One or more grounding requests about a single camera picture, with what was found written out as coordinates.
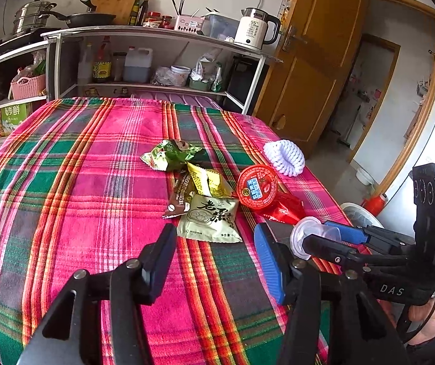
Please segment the person's right hand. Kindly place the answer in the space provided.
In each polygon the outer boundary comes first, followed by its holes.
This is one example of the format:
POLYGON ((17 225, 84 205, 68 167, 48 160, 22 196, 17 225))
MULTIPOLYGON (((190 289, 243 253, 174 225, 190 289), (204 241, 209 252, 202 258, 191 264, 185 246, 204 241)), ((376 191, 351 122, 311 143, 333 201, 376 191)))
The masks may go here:
POLYGON ((412 322, 420 322, 423 327, 416 335, 408 341, 410 345, 418 345, 435 338, 435 300, 431 299, 421 307, 409 309, 409 319, 412 322))

